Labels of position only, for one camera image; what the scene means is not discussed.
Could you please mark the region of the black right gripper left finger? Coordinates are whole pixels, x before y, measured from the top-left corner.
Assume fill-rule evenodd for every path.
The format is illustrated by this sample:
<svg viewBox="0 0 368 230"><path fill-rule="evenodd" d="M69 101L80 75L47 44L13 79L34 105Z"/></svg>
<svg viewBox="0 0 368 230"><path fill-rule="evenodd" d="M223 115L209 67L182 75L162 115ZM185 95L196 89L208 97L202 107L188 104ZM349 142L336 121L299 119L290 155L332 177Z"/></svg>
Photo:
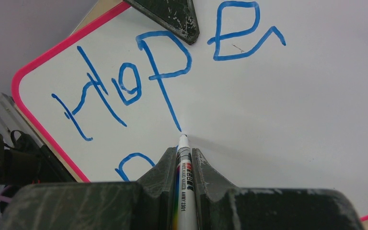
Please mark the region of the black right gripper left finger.
<svg viewBox="0 0 368 230"><path fill-rule="evenodd" d="M168 148L157 164L140 177L136 207L141 230L169 230L172 225L176 178L176 147Z"/></svg>

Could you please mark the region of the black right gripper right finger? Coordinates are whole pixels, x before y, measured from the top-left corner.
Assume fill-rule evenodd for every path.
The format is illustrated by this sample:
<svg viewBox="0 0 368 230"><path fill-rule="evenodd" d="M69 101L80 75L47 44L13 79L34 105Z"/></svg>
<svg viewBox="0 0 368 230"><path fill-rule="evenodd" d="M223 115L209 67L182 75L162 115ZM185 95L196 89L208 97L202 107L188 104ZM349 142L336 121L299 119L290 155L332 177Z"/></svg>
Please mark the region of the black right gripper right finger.
<svg viewBox="0 0 368 230"><path fill-rule="evenodd" d="M236 186L213 168L200 149L192 149L195 197L201 230L232 230L233 211L227 192Z"/></svg>

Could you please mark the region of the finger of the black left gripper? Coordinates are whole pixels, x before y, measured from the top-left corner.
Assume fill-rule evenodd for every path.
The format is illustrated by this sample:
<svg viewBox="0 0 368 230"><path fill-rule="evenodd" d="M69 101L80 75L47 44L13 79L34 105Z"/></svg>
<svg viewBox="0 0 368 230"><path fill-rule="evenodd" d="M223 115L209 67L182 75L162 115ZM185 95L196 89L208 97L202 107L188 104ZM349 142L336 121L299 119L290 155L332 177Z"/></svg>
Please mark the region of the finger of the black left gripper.
<svg viewBox="0 0 368 230"><path fill-rule="evenodd" d="M130 6L167 29L187 44L200 34L192 0L125 0Z"/></svg>

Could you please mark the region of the whiteboard marker pen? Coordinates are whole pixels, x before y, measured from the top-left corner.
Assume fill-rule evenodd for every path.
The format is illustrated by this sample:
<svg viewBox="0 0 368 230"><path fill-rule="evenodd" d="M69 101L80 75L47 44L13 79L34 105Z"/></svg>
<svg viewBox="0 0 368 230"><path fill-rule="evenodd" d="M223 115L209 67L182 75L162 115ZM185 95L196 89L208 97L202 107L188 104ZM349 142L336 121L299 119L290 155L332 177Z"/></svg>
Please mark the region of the whiteboard marker pen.
<svg viewBox="0 0 368 230"><path fill-rule="evenodd" d="M176 175L172 230L197 230L195 182L188 137L182 134L176 152Z"/></svg>

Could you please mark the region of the red-framed whiteboard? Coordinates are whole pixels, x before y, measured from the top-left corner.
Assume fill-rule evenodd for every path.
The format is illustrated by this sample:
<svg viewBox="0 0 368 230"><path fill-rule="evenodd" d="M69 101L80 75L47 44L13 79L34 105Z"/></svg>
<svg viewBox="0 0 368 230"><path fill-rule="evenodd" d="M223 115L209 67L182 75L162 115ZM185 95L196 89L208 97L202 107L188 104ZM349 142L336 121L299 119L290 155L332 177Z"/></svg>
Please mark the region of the red-framed whiteboard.
<svg viewBox="0 0 368 230"><path fill-rule="evenodd" d="M196 0L187 45L121 3L12 80L83 180L134 181L182 134L239 187L328 188L368 215L368 0Z"/></svg>

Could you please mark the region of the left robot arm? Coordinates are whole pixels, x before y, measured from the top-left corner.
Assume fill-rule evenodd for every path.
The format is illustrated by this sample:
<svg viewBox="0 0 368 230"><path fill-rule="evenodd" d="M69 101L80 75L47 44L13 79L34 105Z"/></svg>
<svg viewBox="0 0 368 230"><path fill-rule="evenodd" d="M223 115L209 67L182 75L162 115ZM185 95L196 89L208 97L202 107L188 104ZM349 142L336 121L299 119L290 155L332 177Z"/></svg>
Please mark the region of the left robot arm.
<svg viewBox="0 0 368 230"><path fill-rule="evenodd" d="M125 0L97 18L95 22L108 21L132 6L165 28L168 35L193 44L199 36L194 4L191 0ZM39 146L31 134L9 132L13 147L3 141L0 133L0 184L25 186L40 182L74 182L55 158L47 145Z"/></svg>

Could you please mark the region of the aluminium frame rail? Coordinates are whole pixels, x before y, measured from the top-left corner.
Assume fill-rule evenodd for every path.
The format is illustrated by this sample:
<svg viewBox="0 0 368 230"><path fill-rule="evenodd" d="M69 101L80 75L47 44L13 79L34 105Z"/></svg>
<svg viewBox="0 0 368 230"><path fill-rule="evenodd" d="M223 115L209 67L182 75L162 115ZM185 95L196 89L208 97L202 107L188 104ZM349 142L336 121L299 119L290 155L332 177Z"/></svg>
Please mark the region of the aluminium frame rail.
<svg viewBox="0 0 368 230"><path fill-rule="evenodd" d="M17 110L13 98L0 93L0 133L3 136L4 142L10 146L14 146L11 140L11 132L14 130L19 130L30 135L39 147L44 144L34 129Z"/></svg>

